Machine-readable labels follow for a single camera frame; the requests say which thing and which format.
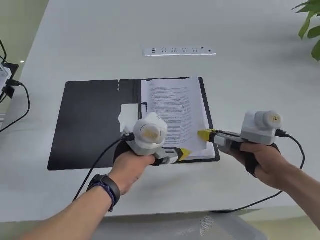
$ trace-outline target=hand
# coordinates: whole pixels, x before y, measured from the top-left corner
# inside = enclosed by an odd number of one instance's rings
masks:
[[[132,151],[127,151],[115,160],[109,178],[118,185],[121,195],[124,195],[141,177],[146,167],[154,162],[155,157],[152,155],[137,156]]]
[[[293,169],[297,169],[271,146],[243,143],[240,151],[229,152],[231,156],[245,165],[245,159],[241,152],[255,155],[256,160],[260,164],[260,166],[255,168],[255,176],[264,184],[275,189],[284,191],[287,177],[290,176]]]

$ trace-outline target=yellow tip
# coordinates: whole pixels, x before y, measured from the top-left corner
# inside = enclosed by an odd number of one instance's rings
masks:
[[[215,129],[206,129],[206,130],[201,130],[198,131],[198,136],[205,142],[209,141],[210,134],[214,133],[216,130]]]
[[[182,157],[178,160],[178,162],[182,162],[191,154],[191,151],[189,151],[188,149],[180,148],[180,150],[182,152]]]

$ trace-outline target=floor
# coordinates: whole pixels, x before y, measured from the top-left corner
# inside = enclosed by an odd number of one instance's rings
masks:
[[[16,80],[21,75],[24,66],[24,63],[21,61],[27,60],[48,2],[49,0],[1,0],[0,37],[7,49],[7,61],[20,64],[20,69],[15,77]],[[10,100],[6,99],[0,105],[0,113],[5,113],[8,107],[10,107]],[[294,211],[295,214],[281,215],[279,214],[281,211]],[[281,210],[260,210],[242,215],[242,217],[265,233],[271,240],[320,239],[319,230],[312,224],[309,218],[303,215],[304,213],[295,207]],[[290,219],[274,220],[281,216],[290,217]],[[13,239],[24,231],[33,228],[36,224],[37,222],[31,221],[0,223],[0,239]]]

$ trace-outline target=power strip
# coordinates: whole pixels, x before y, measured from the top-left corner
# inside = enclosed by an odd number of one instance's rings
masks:
[[[162,56],[215,56],[214,50],[207,46],[164,46],[145,48],[143,50],[145,57],[162,57]]]

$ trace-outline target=green plant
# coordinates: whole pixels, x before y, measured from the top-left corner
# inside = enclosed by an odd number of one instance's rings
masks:
[[[301,7],[303,8],[297,11],[297,13],[308,13],[306,20],[302,25],[301,30],[299,31],[299,37],[303,39],[310,27],[311,18],[320,17],[320,0],[308,0],[307,2],[301,3],[300,5],[296,6],[292,10]],[[307,37],[309,39],[320,37],[320,25],[311,28],[307,34]],[[315,60],[317,60],[318,62],[320,61],[320,40],[312,49],[311,55]]]

